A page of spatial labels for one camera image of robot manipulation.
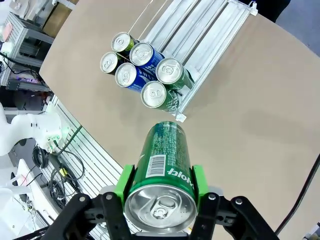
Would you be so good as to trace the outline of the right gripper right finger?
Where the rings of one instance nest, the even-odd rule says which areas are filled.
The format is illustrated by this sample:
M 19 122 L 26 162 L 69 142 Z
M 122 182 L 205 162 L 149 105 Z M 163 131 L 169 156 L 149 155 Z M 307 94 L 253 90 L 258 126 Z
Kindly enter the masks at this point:
M 193 240 L 212 239 L 216 225 L 234 240 L 277 240 L 278 236 L 253 204 L 244 196 L 231 200 L 210 189 L 201 165 L 192 167 L 197 217 L 192 227 Z

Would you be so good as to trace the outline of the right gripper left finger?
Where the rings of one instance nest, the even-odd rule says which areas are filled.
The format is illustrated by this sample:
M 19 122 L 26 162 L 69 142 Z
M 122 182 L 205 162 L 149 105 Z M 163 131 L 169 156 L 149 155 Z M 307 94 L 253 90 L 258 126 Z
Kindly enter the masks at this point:
M 124 216 L 124 202 L 135 175 L 135 166 L 124 166 L 114 189 L 107 186 L 95 198 L 74 195 L 44 234 L 46 240 L 85 240 L 97 224 L 106 223 L 111 240 L 133 240 Z

